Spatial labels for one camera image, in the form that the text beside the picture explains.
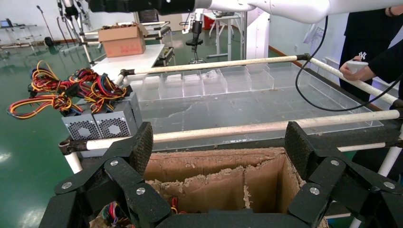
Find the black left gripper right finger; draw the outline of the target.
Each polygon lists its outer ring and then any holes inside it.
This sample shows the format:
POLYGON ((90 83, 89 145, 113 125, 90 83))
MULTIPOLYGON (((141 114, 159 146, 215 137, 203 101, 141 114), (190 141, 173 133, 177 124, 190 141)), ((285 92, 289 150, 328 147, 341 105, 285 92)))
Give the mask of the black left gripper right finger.
POLYGON ((289 215, 316 228, 335 201, 367 228, 402 227, 403 189, 396 182, 353 163, 336 147, 315 141, 296 122, 287 125, 285 150, 305 181, 288 207, 289 215))

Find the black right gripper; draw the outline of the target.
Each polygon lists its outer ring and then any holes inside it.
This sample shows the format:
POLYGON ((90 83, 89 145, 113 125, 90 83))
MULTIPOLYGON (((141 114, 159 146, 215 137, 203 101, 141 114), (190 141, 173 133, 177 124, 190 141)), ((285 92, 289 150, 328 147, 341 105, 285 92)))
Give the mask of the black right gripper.
MULTIPOLYGON (((195 0, 150 0, 159 15, 187 13, 194 10, 195 0)), ((138 12, 148 9, 147 0, 88 0, 92 12, 138 12)))

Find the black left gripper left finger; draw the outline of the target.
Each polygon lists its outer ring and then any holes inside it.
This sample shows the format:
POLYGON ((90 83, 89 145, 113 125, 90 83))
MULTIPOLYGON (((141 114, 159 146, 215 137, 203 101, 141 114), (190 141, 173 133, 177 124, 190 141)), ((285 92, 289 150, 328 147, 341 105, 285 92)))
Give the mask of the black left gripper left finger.
POLYGON ((137 228, 157 227, 172 211, 144 180, 152 149, 152 126, 143 122, 134 136, 112 143, 96 164, 55 187, 40 227, 87 228, 111 202, 117 202, 137 228))

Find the person's bare hand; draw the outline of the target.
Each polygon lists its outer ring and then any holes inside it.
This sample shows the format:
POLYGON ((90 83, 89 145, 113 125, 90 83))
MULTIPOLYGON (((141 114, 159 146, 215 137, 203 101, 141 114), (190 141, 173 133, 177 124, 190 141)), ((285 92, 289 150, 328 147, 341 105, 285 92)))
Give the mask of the person's bare hand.
POLYGON ((369 68, 368 63, 366 63, 365 67, 356 73, 352 73, 348 68, 347 62, 342 64, 339 71, 343 74, 343 77, 349 81, 367 81, 375 77, 374 72, 369 68))

